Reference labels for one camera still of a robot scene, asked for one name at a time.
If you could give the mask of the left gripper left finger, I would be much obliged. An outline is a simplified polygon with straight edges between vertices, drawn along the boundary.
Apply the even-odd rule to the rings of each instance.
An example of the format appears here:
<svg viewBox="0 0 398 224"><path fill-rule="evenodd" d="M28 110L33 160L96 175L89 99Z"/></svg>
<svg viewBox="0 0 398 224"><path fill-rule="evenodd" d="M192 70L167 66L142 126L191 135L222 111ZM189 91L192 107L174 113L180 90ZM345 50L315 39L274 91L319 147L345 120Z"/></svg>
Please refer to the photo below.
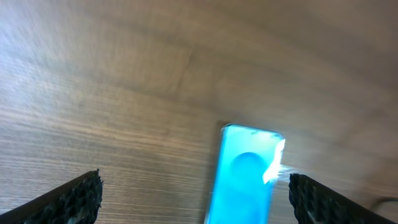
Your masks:
<svg viewBox="0 0 398 224"><path fill-rule="evenodd" d="M89 171L1 215L1 223L94 223L103 194L99 170Z"/></svg>

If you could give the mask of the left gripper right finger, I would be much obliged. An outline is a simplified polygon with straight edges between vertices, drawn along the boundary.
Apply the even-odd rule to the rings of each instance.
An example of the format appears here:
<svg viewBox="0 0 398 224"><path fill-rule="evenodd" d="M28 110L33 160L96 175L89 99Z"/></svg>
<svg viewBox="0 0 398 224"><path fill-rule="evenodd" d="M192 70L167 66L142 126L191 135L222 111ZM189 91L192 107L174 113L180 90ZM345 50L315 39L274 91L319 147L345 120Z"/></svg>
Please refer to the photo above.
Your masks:
<svg viewBox="0 0 398 224"><path fill-rule="evenodd" d="M290 174L289 202L299 224L393 224L303 174Z"/></svg>

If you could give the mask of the turquoise screen smartphone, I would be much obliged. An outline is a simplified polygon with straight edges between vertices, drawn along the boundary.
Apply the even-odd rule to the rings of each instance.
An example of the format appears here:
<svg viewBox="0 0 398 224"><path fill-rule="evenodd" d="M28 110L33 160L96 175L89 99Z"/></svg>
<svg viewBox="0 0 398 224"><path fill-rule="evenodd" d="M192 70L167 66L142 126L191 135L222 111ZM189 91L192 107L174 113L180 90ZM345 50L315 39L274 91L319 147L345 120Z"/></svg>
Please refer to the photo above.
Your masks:
<svg viewBox="0 0 398 224"><path fill-rule="evenodd" d="M275 131L229 123L220 131L208 224L264 224L285 147Z"/></svg>

